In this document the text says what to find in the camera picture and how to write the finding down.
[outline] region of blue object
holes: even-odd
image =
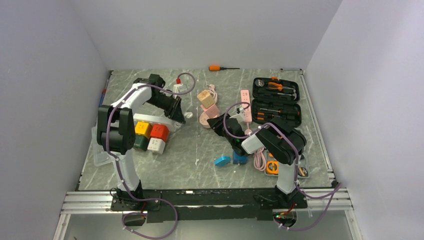
[[[231,158],[229,156],[222,156],[215,160],[215,166],[222,167],[231,162]]]
[[[235,151],[232,152],[232,164],[245,165],[247,162],[247,156],[239,156]]]

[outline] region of beige block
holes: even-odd
[[[197,99],[199,99],[201,104],[206,109],[210,108],[212,105],[215,104],[214,97],[207,90],[204,90],[201,93],[199,93],[197,95]]]

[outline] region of marble tabletop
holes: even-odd
[[[277,177],[267,176],[253,165],[253,156],[249,156],[246,165],[227,164],[216,167],[214,159],[232,156],[230,143],[218,136],[213,130],[202,127],[199,115],[202,113],[197,94],[214,84],[218,93],[217,106],[223,113],[230,105],[240,102],[240,90],[252,90],[256,77],[276,76],[298,83],[302,111],[300,129],[307,140],[304,152],[307,155],[310,178],[300,180],[303,188],[330,187],[328,167],[323,149],[311,116],[300,71],[280,71],[270,69],[237,69],[210,72],[205,69],[130,69],[114,70],[110,77],[103,104],[109,105],[122,97],[137,78],[148,78],[150,74],[159,74],[166,81],[166,88],[172,89],[177,75],[190,72],[196,78],[194,90],[181,96],[183,113],[192,112],[193,117],[186,124],[171,132],[162,155],[150,151],[132,150],[135,170],[144,189],[216,189],[216,188],[272,188]],[[183,84],[191,84],[188,76],[181,78]],[[163,110],[144,104],[134,113],[163,116]],[[79,190],[108,190],[117,186],[117,178],[111,163],[95,166],[91,147],[80,178]]]

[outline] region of black tool case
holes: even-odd
[[[256,84],[257,80],[261,80],[260,83],[262,86],[259,86],[261,84]],[[276,88],[275,85],[269,85],[269,83],[281,85],[282,90],[268,89]],[[293,92],[296,95],[284,95]],[[275,77],[257,77],[253,80],[252,95],[254,97],[251,102],[253,122],[264,124],[269,122],[273,117],[279,116],[294,128],[302,123],[301,107],[296,104],[300,99],[299,85],[297,83]]]

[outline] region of pink power strip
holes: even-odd
[[[249,90],[241,90],[241,101],[242,102],[251,102],[251,97],[249,95]],[[251,124],[252,123],[252,108],[249,106],[247,109],[244,110],[244,122]]]

